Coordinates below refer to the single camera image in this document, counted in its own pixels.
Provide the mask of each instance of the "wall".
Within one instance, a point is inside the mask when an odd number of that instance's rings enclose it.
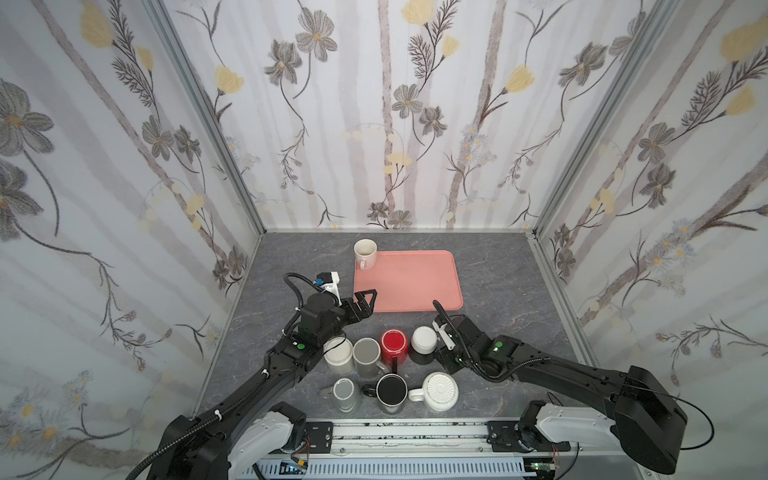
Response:
[[[768,465],[766,14],[682,2],[541,235],[602,365],[651,370],[715,422],[678,479]],[[684,446],[706,440],[684,410]]]
[[[0,44],[0,470],[122,478],[257,239],[140,4],[3,2]]]
[[[652,2],[165,5],[268,228],[399,229],[535,225]]]

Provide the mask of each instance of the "black mug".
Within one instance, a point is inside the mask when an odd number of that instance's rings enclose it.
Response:
[[[396,373],[387,373],[375,385],[365,385],[362,388],[365,396],[379,400],[379,408],[388,415],[397,415],[406,406],[408,386],[406,381]]]

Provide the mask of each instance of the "tray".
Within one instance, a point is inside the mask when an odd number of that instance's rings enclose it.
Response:
[[[428,312],[464,306],[453,253],[447,250],[379,252],[371,270],[355,265],[355,290],[375,288],[376,312]]]

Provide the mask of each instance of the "table surface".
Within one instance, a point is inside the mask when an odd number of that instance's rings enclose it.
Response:
[[[353,245],[361,238],[374,240],[380,250],[449,250],[453,253],[464,296],[459,310],[491,338],[505,334],[524,340],[542,351],[575,359],[560,318],[536,265],[525,235],[520,233],[268,233],[257,251],[230,328],[210,374],[201,411],[223,401],[232,391],[259,370],[263,353],[280,338],[296,306],[296,297],[283,282],[285,272],[309,278],[324,271],[338,271],[339,293],[352,296],[354,279]],[[409,335],[417,326],[431,325],[435,312],[374,313],[370,318],[345,328],[353,343],[365,336],[379,338],[389,328]],[[431,372],[442,371],[437,362],[421,366],[407,360],[399,368],[409,388],[421,386]],[[347,375],[357,383],[353,372]],[[376,400],[363,398],[352,414],[334,409],[318,392],[331,386],[339,376],[325,361],[295,388],[277,401],[304,411],[309,418],[387,417]],[[520,416],[530,400],[546,399],[538,386],[486,382],[463,369],[454,375],[458,401],[447,412],[428,412],[423,402],[406,400],[401,418]],[[564,396],[559,396],[567,404]]]

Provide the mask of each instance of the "metal corner post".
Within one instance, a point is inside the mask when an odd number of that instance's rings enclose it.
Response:
[[[573,186],[589,154],[602,137],[611,118],[614,116],[627,91],[629,91],[632,81],[637,77],[643,63],[650,56],[656,41],[661,37],[664,28],[679,4],[680,0],[657,0],[654,3],[654,7],[650,10],[640,35],[632,44],[627,58],[620,63],[621,66],[616,74],[616,78],[614,78],[606,95],[603,97],[584,136],[573,150],[571,159],[555,184],[552,195],[547,199],[544,208],[541,210],[535,229],[537,236],[540,232],[546,230],[554,220],[558,208],[565,201],[566,194]]]
[[[224,139],[219,122],[216,120],[216,115],[212,110],[210,102],[207,100],[203,86],[195,75],[184,46],[181,44],[178,32],[168,15],[168,10],[165,8],[162,0],[141,0],[141,2],[149,14],[155,31],[163,42],[165,51],[168,53],[171,63],[174,65],[174,69],[184,85],[184,90],[187,92],[192,106],[200,115],[200,119],[213,142],[214,148],[219,154],[222,167],[226,171],[227,177],[230,179],[232,187],[246,211],[251,227],[258,235],[265,234],[266,228],[261,221],[261,217],[259,217],[259,212],[250,199],[250,193],[238,171],[237,162],[232,157],[229,148],[227,148],[227,141]]]

